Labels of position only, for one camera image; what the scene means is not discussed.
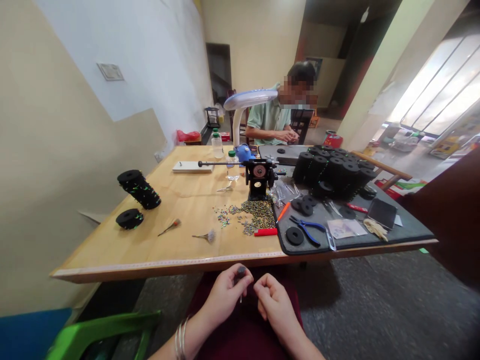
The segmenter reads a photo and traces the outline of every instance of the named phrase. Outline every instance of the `red cloth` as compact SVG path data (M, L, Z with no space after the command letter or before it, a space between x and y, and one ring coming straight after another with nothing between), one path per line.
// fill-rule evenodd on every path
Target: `red cloth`
M266 271L265 268L252 270L255 280L258 280L266 272L273 273L273 271ZM200 310L207 300L218 274L218 272L208 272L203 275L190 302L187 314L193 315ZM295 285L282 276L281 272L272 275L285 287L296 317L303 328ZM230 317L205 341L197 359L290 359L270 323L264 321L258 311L258 298L253 284L248 287L247 296L242 299L242 303L236 304Z

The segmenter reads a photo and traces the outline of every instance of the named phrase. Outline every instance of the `water bottle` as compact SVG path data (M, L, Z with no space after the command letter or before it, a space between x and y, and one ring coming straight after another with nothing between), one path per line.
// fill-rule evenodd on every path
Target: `water bottle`
M211 138L211 147L213 148L213 156L217 159L224 157L224 146L222 144L222 138L218 132L213 133Z
M228 159L226 160L228 163L238 163L239 158L237 157L237 154L235 153L235 150L230 150L228 152ZM228 164L226 166L226 176L228 180L234 181L237 180L240 177L240 168L238 165L234 164Z

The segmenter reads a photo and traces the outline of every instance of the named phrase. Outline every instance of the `silver bangle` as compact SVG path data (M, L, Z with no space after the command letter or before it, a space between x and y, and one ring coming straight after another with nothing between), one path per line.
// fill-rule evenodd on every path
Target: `silver bangle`
M187 321L190 316L178 325L175 331L175 357L177 360L185 360L185 331L187 329Z

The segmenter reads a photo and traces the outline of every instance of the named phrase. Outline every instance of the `orange pen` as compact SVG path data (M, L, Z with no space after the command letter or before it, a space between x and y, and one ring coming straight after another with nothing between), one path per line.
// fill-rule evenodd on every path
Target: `orange pen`
M278 215L278 219L276 220L276 223L278 223L280 221L280 219L282 218L282 216L285 214L285 212L287 211L287 209L289 208L290 206L290 203L291 201L287 202L285 207L283 208L283 210L281 211L280 215Z

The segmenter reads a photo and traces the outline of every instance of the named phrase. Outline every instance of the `woman's hand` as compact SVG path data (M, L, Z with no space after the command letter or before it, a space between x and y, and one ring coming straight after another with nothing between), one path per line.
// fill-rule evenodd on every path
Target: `woman's hand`
M253 286L258 296L258 311L270 322L280 343L287 348L305 337L287 291L269 273L263 275Z
M245 276L234 286L235 276L242 266L241 263L237 263L218 275L210 295L199 311L213 328L227 320L241 295L247 296L247 287L254 281L250 270L246 268Z

